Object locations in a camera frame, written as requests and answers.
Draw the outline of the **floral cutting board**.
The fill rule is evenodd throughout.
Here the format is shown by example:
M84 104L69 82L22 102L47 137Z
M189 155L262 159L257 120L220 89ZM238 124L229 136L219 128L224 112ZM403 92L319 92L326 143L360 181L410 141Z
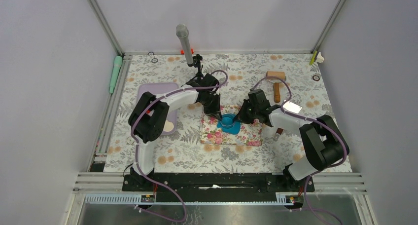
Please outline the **floral cutting board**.
M253 124L241 123L241 130L237 135L227 134L217 128L218 120L205 114L201 118L202 144L228 145L228 146L251 146L258 147L263 144L263 124L255 120Z

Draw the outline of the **blue dough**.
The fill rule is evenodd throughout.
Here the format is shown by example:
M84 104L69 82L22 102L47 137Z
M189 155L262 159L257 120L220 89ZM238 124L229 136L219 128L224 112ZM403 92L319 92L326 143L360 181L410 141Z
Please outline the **blue dough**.
M223 114L222 119L217 123L217 128L221 129L224 133L237 135L241 130L241 123L234 120L235 116L232 113Z

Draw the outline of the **wooden rolling pin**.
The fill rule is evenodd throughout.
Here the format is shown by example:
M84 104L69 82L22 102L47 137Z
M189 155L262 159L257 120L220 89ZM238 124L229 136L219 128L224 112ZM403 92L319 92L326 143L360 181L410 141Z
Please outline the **wooden rolling pin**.
M267 77L267 80L272 83L274 102L280 103L281 102L280 86L282 85L281 80L286 81L285 72L267 71L266 77Z

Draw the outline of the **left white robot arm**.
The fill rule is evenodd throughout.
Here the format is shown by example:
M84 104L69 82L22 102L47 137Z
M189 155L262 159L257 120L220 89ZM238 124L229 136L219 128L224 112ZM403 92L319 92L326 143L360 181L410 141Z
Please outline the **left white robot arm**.
M150 174L154 171L155 141L162 135L167 116L189 104L200 103L206 115L221 120L218 90L226 83L227 80L219 82L213 74L206 74L202 79L194 77L166 93L144 92L141 95L128 120L131 137L136 143L130 171L136 187L142 191L152 187Z

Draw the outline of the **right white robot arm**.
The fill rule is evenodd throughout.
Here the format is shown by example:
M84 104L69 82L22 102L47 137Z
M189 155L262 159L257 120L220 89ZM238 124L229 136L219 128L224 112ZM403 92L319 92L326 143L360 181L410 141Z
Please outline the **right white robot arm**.
M288 111L284 106L271 105L261 89L248 93L233 121L244 124L258 121L301 138L305 156L283 170L282 183L289 191L296 191L307 176L343 163L349 154L349 147L331 116L325 114L313 119Z

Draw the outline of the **beige dough disc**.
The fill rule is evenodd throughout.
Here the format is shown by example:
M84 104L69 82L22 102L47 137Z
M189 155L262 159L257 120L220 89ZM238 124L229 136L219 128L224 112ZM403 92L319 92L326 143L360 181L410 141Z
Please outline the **beige dough disc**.
M163 128L163 135L172 134L176 130L176 123L166 120Z

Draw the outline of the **floral tablecloth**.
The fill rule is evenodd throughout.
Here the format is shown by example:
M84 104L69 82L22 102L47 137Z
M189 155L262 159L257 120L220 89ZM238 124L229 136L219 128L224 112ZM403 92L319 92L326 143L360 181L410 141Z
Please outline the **floral tablecloth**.
M268 71L284 72L287 86L280 87L283 98L301 107L300 114L312 118L333 115L318 64L310 64L309 54L212 54L204 55L202 71L213 73L223 82L219 90L221 104L239 106L254 85L273 100ZM134 161L135 140L128 118L133 111L138 88L146 83L185 84L196 73L181 55L136 55L130 62L117 118L107 150L105 172L122 172ZM280 172L286 165L304 156L301 139L284 131L275 137L271 128L263 130L263 140L247 136L244 142L230 146L218 134L203 143L200 104L189 104L177 112L176 130L156 141L157 172Z

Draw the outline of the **black microphone tripod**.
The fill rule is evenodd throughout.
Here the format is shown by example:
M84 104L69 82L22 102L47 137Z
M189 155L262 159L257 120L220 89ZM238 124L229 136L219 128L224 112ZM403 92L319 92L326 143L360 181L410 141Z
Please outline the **black microphone tripod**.
M204 78L204 75L202 73L202 64L201 64L201 61L203 60L203 58L200 54L196 54L195 56L192 57L192 59L193 59L192 64L189 64L189 62L187 62L187 65L189 67L195 67L197 69L197 73L192 78L192 80L195 81L196 83L200 83L202 79Z

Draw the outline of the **purple tray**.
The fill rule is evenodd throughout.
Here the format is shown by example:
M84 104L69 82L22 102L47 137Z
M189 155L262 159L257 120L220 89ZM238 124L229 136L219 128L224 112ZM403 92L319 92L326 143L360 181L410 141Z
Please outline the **purple tray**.
M140 85L139 88L138 88L136 102L139 101L139 99L141 98L141 96L144 92L150 92L154 95L157 95L157 94L163 94L163 93L171 92L171 91L176 90L178 88L179 88L179 86L175 82L145 83L145 84ZM167 115L166 120L171 121L171 122L175 122L176 127L177 127L177 111L169 112L169 114Z

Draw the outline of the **red clip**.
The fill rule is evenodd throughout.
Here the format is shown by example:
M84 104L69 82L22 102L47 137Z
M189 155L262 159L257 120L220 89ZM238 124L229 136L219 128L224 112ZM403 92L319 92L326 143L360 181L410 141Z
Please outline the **red clip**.
M181 55L184 55L184 50L181 50L181 51L180 51L180 54L181 54Z

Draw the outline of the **grey microphone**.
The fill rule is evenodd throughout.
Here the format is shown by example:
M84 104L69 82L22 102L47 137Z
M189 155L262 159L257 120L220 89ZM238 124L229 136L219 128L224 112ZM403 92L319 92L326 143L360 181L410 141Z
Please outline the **grey microphone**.
M180 41L187 65L190 67L194 66L193 54L189 42L189 31L185 24L178 24L176 26L176 36Z

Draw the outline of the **white clip in corner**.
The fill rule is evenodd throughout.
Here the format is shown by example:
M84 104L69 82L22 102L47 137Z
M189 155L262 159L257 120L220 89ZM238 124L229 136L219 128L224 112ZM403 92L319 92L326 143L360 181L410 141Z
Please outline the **white clip in corner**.
M315 61L317 63L323 63L325 58L322 56L321 52L318 52L315 57Z

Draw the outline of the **green marker pen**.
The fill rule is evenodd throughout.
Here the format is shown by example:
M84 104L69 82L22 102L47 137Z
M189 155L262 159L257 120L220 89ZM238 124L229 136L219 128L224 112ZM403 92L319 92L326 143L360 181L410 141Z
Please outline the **green marker pen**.
M111 79L110 79L110 83L109 83L109 93L113 94L116 84L117 84L117 80L118 80L118 76L119 76L119 72L120 69L122 67L122 63L123 63L123 58L121 56L116 56L114 58L113 61L113 68L112 68L112 74L111 74Z

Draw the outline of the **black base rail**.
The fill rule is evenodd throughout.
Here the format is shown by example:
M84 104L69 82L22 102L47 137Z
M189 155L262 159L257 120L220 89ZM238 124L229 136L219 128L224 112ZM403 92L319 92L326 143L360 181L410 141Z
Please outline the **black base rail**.
M150 192L157 202L276 202L288 192L314 192L313 181L296 181L282 173L155 173L148 181L136 172L124 176L122 190Z

